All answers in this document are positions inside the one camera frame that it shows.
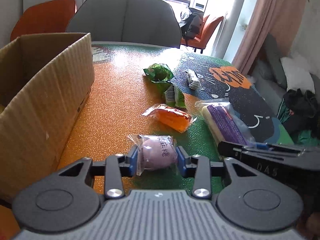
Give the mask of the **person's right hand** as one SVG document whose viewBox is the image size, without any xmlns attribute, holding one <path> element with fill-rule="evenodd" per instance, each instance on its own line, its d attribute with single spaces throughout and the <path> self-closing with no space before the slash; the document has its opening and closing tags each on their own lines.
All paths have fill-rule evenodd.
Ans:
<svg viewBox="0 0 320 240">
<path fill-rule="evenodd" d="M 314 212 L 310 217 L 301 224 L 300 233 L 306 239 L 319 239 L 320 234 L 320 214 Z"/>
</svg>

